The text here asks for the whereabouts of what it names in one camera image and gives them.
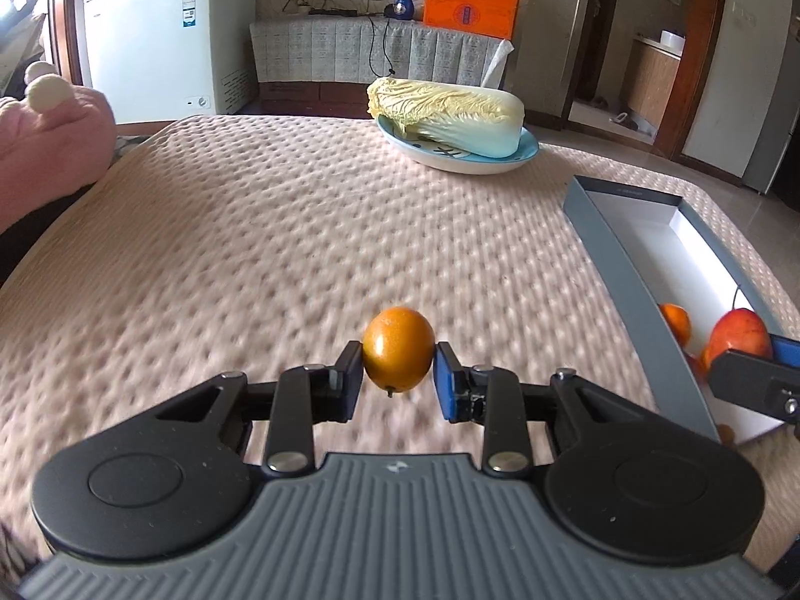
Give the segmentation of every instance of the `white pompom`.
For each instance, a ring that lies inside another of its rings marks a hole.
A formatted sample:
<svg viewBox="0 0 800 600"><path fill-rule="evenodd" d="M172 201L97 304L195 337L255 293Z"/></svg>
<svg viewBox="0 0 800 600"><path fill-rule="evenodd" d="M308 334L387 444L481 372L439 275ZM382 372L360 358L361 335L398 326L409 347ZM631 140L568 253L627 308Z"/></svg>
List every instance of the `white pompom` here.
<svg viewBox="0 0 800 600"><path fill-rule="evenodd" d="M56 74L55 67L45 60L37 60L35 63L31 63L25 70L25 85L30 86L39 77L44 77L45 74Z"/></svg>
<svg viewBox="0 0 800 600"><path fill-rule="evenodd" d="M72 85L58 74L45 74L25 89L25 96L28 106L42 114L73 98L75 93Z"/></svg>

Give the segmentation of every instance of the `white freezer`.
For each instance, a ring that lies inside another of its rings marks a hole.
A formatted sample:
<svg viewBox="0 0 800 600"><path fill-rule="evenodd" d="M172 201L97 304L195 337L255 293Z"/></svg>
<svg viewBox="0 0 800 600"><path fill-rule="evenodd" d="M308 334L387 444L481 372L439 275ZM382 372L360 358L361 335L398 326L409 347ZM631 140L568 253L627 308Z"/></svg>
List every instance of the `white freezer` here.
<svg viewBox="0 0 800 600"><path fill-rule="evenodd" d="M118 124L235 113L255 96L255 0L84 0L92 86Z"/></svg>

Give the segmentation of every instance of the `wooden cabinet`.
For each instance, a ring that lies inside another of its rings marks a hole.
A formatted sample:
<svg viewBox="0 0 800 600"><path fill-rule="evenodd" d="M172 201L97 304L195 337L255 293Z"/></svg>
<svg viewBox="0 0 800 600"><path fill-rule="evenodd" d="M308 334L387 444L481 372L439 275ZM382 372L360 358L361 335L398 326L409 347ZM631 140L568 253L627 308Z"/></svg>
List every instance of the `wooden cabinet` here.
<svg viewBox="0 0 800 600"><path fill-rule="evenodd" d="M365 83L267 81L258 86L267 115L371 119Z"/></svg>
<svg viewBox="0 0 800 600"><path fill-rule="evenodd" d="M633 41L619 96L623 106L655 128L661 125L681 62L677 55L657 45L643 38Z"/></svg>

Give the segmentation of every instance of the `blue vase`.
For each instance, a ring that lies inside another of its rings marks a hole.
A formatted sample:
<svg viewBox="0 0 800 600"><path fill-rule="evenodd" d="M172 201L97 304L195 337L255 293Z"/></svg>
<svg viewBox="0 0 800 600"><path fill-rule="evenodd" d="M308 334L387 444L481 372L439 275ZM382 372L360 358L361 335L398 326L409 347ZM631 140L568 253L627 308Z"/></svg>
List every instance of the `blue vase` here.
<svg viewBox="0 0 800 600"><path fill-rule="evenodd" d="M392 13L397 20L411 20L414 17L414 1L395 0Z"/></svg>

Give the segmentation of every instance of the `tiled floor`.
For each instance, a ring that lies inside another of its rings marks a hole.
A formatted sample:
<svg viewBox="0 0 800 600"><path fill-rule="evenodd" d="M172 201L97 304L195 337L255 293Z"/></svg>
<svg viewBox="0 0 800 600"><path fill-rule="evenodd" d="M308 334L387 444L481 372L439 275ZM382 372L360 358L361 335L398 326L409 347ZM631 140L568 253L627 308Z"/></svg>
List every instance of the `tiled floor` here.
<svg viewBox="0 0 800 600"><path fill-rule="evenodd" d="M595 129L608 131L617 135L624 135L626 138L632 140L639 140L645 144L653 144L653 138L644 132L639 132L621 126L619 123L611 121L611 113L609 111L600 110L597 107L581 101L573 101L572 107L569 109L569 121L583 124L583 126L593 126Z"/></svg>
<svg viewBox="0 0 800 600"><path fill-rule="evenodd" d="M568 146L628 165L683 178L703 188L747 237L786 292L800 307L800 213L783 202L735 187L681 164L636 148L573 131L533 130L540 142Z"/></svg>

